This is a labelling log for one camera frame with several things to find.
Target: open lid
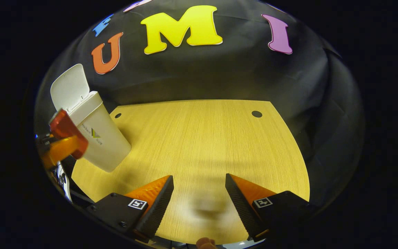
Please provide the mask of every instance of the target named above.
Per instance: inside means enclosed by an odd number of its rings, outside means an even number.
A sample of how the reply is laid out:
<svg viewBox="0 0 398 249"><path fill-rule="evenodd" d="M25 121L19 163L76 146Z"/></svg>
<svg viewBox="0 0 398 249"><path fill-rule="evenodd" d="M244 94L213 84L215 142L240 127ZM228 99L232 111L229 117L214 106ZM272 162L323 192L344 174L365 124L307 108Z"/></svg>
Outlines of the open lid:
<svg viewBox="0 0 398 249"><path fill-rule="evenodd" d="M61 74L50 87L53 105L70 112L88 96L90 88L82 64L76 64Z"/></svg>

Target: black fabric backdrop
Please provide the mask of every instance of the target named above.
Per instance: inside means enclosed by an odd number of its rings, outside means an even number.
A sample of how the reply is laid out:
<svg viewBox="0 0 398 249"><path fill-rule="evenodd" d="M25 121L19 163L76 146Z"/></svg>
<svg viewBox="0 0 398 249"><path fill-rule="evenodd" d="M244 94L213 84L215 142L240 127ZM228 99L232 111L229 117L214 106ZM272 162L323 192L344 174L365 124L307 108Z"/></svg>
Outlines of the black fabric backdrop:
<svg viewBox="0 0 398 249"><path fill-rule="evenodd" d="M146 26L142 19L164 12L179 20L196 5L212 5L220 45L180 47L144 54ZM270 101L285 120L305 159L310 201L323 206L345 187L363 144L364 116L360 93L342 59L296 18L256 0L153 0L123 13L114 12L97 36L90 26L53 63L38 92L35 132L48 132L56 112L50 96L53 81L82 63L90 90L98 91L107 110L116 106L187 99L247 99ZM291 55L267 46L272 35L261 14L288 24ZM114 70L98 74L92 50L105 43L103 60L111 58L107 40L120 38L120 61Z"/></svg>
<svg viewBox="0 0 398 249"><path fill-rule="evenodd" d="M33 133L35 97L50 65L90 24L128 3L0 1L0 248L135 248L64 200L40 167ZM300 238L267 248L398 248L398 1L273 5L343 56L357 78L367 129L346 189Z"/></svg>

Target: black cloth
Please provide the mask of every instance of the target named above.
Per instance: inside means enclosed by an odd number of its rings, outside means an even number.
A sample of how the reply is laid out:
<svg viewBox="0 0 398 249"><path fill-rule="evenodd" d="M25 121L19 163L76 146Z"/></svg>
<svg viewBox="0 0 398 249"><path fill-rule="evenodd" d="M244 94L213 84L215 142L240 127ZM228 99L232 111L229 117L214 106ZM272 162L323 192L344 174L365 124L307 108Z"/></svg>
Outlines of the black cloth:
<svg viewBox="0 0 398 249"><path fill-rule="evenodd" d="M164 12L179 20L196 5L212 5L220 45L190 46L186 39L163 52L146 55L142 19ZM50 86L71 66L81 63L90 90L98 91L109 112L118 105L189 99L270 101L302 152L310 179L310 201L324 206L341 192L353 174L363 145L364 115L353 76L338 53L298 19L254 0L154 0L129 12L114 12L97 36L93 24L56 59L44 77L35 108L35 132L48 132L55 113ZM291 55L272 51L269 23L261 14L287 23ZM92 50L120 38L120 61L98 74Z"/></svg>

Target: white trash can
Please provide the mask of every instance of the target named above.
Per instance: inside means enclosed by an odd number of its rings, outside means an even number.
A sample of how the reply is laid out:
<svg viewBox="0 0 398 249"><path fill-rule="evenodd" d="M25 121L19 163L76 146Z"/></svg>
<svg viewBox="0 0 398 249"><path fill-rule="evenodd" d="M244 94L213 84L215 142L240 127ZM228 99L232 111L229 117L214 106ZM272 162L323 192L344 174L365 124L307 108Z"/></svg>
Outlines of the white trash can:
<svg viewBox="0 0 398 249"><path fill-rule="evenodd" d="M61 74L50 87L56 110L64 109L88 140L84 158L112 172L131 150L130 143L110 118L99 93L88 87L82 64Z"/></svg>

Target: orange letter u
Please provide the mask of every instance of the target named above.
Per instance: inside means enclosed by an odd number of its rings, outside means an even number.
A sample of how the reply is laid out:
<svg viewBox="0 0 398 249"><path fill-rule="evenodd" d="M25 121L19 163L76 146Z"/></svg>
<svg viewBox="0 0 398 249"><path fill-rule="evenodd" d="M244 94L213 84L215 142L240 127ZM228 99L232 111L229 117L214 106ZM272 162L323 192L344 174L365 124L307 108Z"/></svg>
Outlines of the orange letter u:
<svg viewBox="0 0 398 249"><path fill-rule="evenodd" d="M120 46L119 46L119 39L124 33L117 33L116 35L113 35L108 42L110 43L110 46L112 47L112 58L108 63L104 63L102 60L102 48L104 47L105 44L100 44L98 47L93 49L92 55L93 55L93 66L95 67L95 71L98 74L105 74L110 71L112 71L117 63L119 62L120 58Z"/></svg>

